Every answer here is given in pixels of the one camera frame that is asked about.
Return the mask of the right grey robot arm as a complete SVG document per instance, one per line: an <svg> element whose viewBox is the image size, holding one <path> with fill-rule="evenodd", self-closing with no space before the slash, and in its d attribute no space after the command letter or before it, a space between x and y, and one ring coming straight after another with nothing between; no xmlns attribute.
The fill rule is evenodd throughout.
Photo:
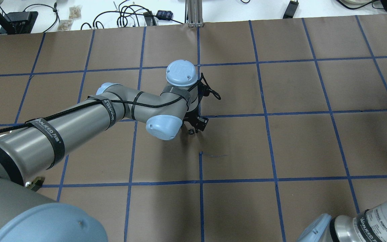
<svg viewBox="0 0 387 242"><path fill-rule="evenodd" d="M387 242L387 201L355 217L321 214L298 242Z"/></svg>

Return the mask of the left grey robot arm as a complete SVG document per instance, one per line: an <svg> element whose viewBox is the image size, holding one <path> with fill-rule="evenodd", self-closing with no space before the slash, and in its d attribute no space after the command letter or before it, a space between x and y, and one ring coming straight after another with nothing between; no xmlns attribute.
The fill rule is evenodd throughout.
<svg viewBox="0 0 387 242"><path fill-rule="evenodd" d="M199 116L198 106L213 92L190 61L175 60L160 95L107 82L60 113L0 129L0 242L107 242L97 219L38 194L26 179L125 118L145 123L161 140L173 140L184 122L203 131L208 119Z"/></svg>

